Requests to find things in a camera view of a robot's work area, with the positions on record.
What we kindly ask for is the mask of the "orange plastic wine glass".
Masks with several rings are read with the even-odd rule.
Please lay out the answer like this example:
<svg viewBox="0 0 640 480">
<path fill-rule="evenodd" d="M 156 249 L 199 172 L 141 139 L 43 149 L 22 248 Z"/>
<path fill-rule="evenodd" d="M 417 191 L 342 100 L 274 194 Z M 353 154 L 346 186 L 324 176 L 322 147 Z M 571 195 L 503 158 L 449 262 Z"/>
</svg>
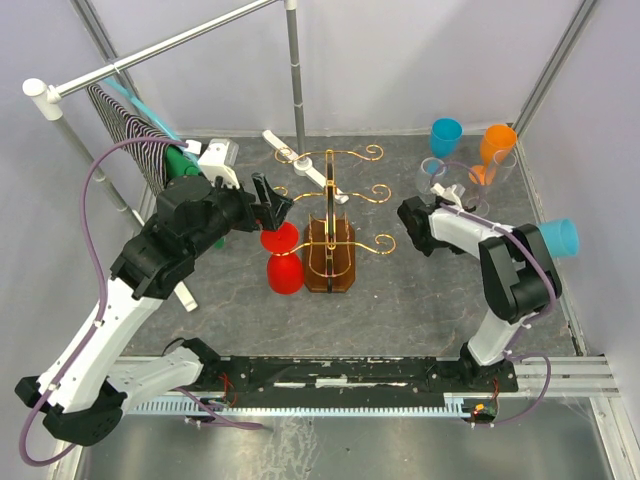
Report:
<svg viewBox="0 0 640 480">
<path fill-rule="evenodd" d="M 490 126 L 484 133 L 479 153 L 481 163 L 471 167 L 469 177 L 472 182 L 479 181 L 482 185 L 491 185 L 498 175 L 507 156 L 513 150 L 518 140 L 517 133 L 506 124 Z"/>
</svg>

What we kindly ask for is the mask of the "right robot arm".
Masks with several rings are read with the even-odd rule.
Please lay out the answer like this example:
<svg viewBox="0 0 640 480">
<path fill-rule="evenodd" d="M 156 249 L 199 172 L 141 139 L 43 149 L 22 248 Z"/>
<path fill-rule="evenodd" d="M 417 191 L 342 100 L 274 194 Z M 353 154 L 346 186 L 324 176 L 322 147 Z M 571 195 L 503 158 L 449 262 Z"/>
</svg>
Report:
<svg viewBox="0 0 640 480">
<path fill-rule="evenodd" d="M 460 351 L 459 382 L 478 391 L 513 351 L 514 339 L 535 319 L 554 309 L 562 285 L 541 229 L 490 222 L 438 197 L 426 204 L 414 196 L 397 210 L 416 250 L 437 249 L 478 259 L 488 311 Z"/>
</svg>

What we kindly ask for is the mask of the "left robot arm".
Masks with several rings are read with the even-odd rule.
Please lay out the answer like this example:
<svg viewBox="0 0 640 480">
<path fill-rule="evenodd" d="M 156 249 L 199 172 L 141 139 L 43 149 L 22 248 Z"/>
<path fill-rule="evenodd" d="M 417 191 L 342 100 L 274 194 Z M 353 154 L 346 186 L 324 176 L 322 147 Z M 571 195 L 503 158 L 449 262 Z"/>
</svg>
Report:
<svg viewBox="0 0 640 480">
<path fill-rule="evenodd" d="M 99 300 L 72 342 L 40 376 L 22 378 L 15 392 L 57 440 L 92 446 L 138 405 L 178 387 L 215 387 L 219 355 L 199 339 L 174 352 L 113 374 L 111 368 L 142 324 L 195 270 L 196 260 L 230 231 L 276 231 L 292 199 L 266 177 L 256 191 L 221 179 L 181 176 L 156 198 L 156 212 L 129 240 L 99 283 Z"/>
</svg>

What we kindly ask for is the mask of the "red plastic wine glass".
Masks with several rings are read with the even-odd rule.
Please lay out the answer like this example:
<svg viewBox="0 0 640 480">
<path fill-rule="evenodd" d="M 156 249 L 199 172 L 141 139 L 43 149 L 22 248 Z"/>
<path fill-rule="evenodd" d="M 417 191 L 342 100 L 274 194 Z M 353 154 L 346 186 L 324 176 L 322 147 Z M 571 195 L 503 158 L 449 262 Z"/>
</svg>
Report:
<svg viewBox="0 0 640 480">
<path fill-rule="evenodd" d="M 298 292 L 304 284 L 304 270 L 297 253 L 299 233 L 290 222 L 284 222 L 277 231 L 263 231 L 260 236 L 262 247 L 271 256 L 267 262 L 267 281 L 272 291 L 281 295 Z"/>
</svg>

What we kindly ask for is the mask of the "blue wine glass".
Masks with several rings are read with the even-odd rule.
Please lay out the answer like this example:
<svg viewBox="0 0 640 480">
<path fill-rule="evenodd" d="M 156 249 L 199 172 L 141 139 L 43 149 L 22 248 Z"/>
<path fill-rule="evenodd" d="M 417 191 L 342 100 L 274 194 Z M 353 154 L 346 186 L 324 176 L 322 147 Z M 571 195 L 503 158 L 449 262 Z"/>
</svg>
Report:
<svg viewBox="0 0 640 480">
<path fill-rule="evenodd" d="M 540 223 L 538 229 L 552 258 L 578 255 L 580 239 L 577 227 L 572 220 L 564 218 Z"/>
<path fill-rule="evenodd" d="M 439 118 L 432 127 L 430 148 L 435 157 L 443 158 L 453 153 L 463 134 L 462 125 L 453 118 Z"/>
</svg>

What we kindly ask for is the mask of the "clear wine glass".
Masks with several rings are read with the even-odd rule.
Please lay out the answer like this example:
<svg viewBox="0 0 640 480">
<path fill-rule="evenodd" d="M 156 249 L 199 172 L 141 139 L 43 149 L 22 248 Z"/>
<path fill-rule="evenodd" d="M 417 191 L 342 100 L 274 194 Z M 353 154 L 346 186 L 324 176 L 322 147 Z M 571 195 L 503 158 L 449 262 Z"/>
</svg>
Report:
<svg viewBox="0 0 640 480">
<path fill-rule="evenodd" d="M 424 159 L 418 168 L 415 177 L 416 189 L 420 194 L 426 194 L 430 191 L 433 183 L 441 182 L 446 175 L 447 168 L 444 162 L 436 157 L 428 157 Z"/>
<path fill-rule="evenodd" d="M 490 210 L 489 194 L 502 187 L 516 164 L 517 159 L 512 151 L 499 150 L 487 165 L 468 166 L 468 179 L 464 182 L 464 208 L 480 217 L 487 216 Z"/>
</svg>

